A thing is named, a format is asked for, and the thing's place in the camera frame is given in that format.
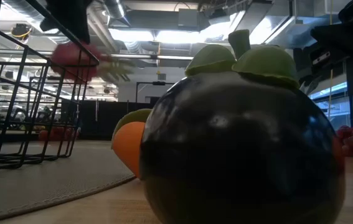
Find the glass wall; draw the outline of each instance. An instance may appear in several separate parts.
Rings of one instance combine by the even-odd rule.
[[[347,94],[347,83],[331,88],[330,122],[334,129],[342,125],[351,125],[351,106]],[[321,90],[309,95],[316,105],[328,116],[330,89]]]

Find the gray mat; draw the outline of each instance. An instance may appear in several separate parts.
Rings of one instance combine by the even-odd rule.
[[[4,147],[9,152],[18,149]],[[110,150],[110,142],[79,141],[68,159],[0,170],[0,219],[86,197],[133,178]]]

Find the green calyx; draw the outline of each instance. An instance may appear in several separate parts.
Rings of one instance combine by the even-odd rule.
[[[228,36],[228,41],[237,58],[250,49],[250,31],[238,30]],[[187,77],[198,73],[231,72],[236,63],[233,54],[221,45],[210,44],[201,49],[187,66]]]
[[[274,45],[263,45],[245,52],[233,65],[232,70],[277,78],[299,87],[293,58]]]
[[[127,115],[123,116],[115,126],[112,139],[114,139],[116,132],[120,128],[122,128],[122,126],[124,126],[128,123],[135,122],[135,121],[145,123],[147,121],[147,118],[149,117],[150,113],[151,113],[151,109],[140,109],[137,111],[130,112]]]
[[[251,49],[250,31],[237,30],[228,36],[235,57],[221,45],[207,45],[201,49],[187,66],[187,77],[198,73],[238,72],[259,75],[268,83],[285,83],[299,87],[295,62],[287,52],[274,45],[262,45]]]
[[[201,49],[185,70],[187,77],[198,73],[218,73],[232,71],[236,62],[232,53],[221,45],[207,45]]]

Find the orange fruit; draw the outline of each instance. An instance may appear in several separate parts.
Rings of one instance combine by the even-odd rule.
[[[112,148],[121,161],[138,177],[140,142],[143,137],[144,122],[130,122],[122,126],[113,138]]]

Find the table surface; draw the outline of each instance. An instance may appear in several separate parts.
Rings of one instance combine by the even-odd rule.
[[[353,158],[347,158],[346,199],[337,224],[353,224]],[[0,221],[0,224],[159,223],[135,179],[119,187],[37,212]]]

